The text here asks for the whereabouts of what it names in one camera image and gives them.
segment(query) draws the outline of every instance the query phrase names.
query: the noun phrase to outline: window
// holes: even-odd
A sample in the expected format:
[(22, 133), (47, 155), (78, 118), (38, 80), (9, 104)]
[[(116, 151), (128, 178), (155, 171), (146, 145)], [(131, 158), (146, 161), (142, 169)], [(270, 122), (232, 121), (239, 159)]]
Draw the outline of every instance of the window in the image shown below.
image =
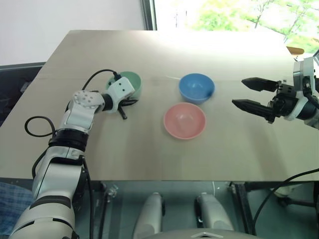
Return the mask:
[(266, 31), (313, 55), (319, 49), (318, 0), (155, 0), (157, 28)]

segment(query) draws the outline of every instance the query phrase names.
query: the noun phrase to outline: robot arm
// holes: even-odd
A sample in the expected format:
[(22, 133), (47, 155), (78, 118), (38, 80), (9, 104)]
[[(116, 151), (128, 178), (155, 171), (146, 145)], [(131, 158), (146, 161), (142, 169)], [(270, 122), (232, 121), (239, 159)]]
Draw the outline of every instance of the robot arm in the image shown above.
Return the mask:
[(319, 79), (314, 75), (314, 58), (306, 58), (294, 64), (294, 85), (283, 84), (258, 77), (242, 80), (242, 83), (255, 91), (276, 91), (268, 106), (251, 100), (233, 100), (233, 104), (243, 111), (264, 117), (273, 123), (275, 117), (286, 120), (304, 120), (306, 125), (319, 129), (319, 104), (313, 94), (319, 92)]
[(94, 114), (116, 112), (118, 104), (134, 91), (130, 81), (122, 77), (105, 94), (74, 93), (40, 161), (32, 186), (35, 201), (22, 213), (10, 239), (78, 238), (72, 201), (84, 192), (88, 172), (82, 165)]

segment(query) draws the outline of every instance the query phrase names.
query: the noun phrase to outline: pink bowl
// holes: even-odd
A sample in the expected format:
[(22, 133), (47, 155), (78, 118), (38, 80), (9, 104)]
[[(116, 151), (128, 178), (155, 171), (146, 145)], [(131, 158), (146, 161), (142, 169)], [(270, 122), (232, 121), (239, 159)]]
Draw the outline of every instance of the pink bowl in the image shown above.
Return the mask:
[(179, 139), (195, 138), (203, 132), (206, 125), (204, 112), (191, 103), (172, 106), (164, 116), (165, 129)]

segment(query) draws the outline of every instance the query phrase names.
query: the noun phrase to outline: green bowl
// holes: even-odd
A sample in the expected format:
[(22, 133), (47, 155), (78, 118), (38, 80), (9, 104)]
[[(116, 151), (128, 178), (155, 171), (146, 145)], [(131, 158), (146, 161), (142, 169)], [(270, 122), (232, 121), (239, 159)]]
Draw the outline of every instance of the green bowl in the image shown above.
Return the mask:
[[(142, 80), (141, 78), (138, 76), (138, 74), (132, 72), (132, 71), (123, 71), (120, 72), (120, 75), (123, 77), (126, 77), (129, 79), (130, 83), (132, 84), (132, 86), (135, 89), (134, 94), (130, 97), (130, 99), (135, 99), (138, 100), (141, 96), (141, 91), (142, 91)], [(109, 81), (106, 84), (106, 89), (108, 89), (110, 87), (110, 83), (115, 82), (114, 77), (112, 77), (111, 79), (109, 79)]]

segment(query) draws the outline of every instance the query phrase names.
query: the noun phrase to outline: wooden table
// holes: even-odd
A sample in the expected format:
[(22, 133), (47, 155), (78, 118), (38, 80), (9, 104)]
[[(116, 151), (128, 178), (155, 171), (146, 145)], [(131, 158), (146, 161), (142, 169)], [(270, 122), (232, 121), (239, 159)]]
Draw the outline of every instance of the wooden table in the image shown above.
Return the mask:
[[(231, 103), (252, 99), (266, 105), (274, 93), (249, 90), (240, 81), (259, 76), (291, 82), (293, 64), (281, 40), (265, 33), (71, 31), (0, 128), (0, 177), (31, 178), (49, 138), (29, 136), (24, 122), (41, 115), (58, 127), (74, 91), (103, 68), (138, 73), (143, 90), (141, 100), (125, 108), (127, 120), (96, 115), (86, 151), (93, 180), (279, 181), (317, 168), (317, 130), (302, 120), (268, 124)], [(192, 72), (211, 77), (216, 91), (200, 106), (205, 131), (183, 141), (165, 131), (163, 115), (182, 101), (178, 81)], [(103, 91), (111, 76), (98, 75), (88, 89)], [(40, 119), (30, 130), (50, 131)]]

